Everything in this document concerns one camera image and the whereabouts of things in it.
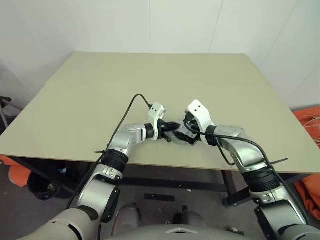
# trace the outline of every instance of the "floor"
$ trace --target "floor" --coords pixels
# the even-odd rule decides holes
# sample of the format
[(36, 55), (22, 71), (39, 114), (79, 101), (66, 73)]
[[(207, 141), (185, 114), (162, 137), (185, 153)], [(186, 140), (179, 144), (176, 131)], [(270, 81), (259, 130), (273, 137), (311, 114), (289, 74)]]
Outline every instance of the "floor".
[[(141, 166), (128, 166), (125, 176), (133, 177)], [(48, 220), (64, 210), (68, 200), (53, 198), (47, 201), (38, 200), (27, 187), (20, 188), (12, 184), (8, 178), (9, 167), (0, 164), (0, 239), (15, 240), (32, 233)], [(223, 183), (221, 172), (179, 168), (161, 168), (139, 172), (139, 176), (163, 178), (178, 181), (219, 182)], [(245, 186), (242, 177), (233, 174), (237, 189)], [(164, 224), (172, 219), (174, 213), (181, 211), (182, 205), (203, 216), (209, 226), (227, 229), (236, 227), (253, 239), (263, 239), (263, 233), (254, 214), (256, 205), (247, 202), (237, 207), (225, 208), (222, 199), (227, 196), (223, 192), (204, 190), (152, 188), (141, 186), (120, 186), (121, 194), (118, 208), (129, 203), (136, 203), (142, 214), (144, 226)], [(162, 194), (175, 196), (175, 202), (144, 200), (144, 194)], [(103, 224), (101, 239), (110, 236), (112, 222)]]

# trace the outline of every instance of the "beige tabletop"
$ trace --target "beige tabletop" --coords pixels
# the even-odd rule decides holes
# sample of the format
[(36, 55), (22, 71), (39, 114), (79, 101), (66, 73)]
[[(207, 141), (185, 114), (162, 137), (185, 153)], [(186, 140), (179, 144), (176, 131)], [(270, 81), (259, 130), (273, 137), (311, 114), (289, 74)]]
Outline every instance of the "beige tabletop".
[[(2, 134), (0, 154), (93, 162), (137, 93), (164, 105), (167, 122), (198, 99), (215, 124), (243, 127), (270, 161), (288, 158), (275, 165), (279, 172), (320, 172), (318, 147), (244, 54), (77, 52)], [(147, 121), (137, 98), (124, 124)], [(163, 139), (137, 146), (129, 164), (236, 169), (216, 147)]]

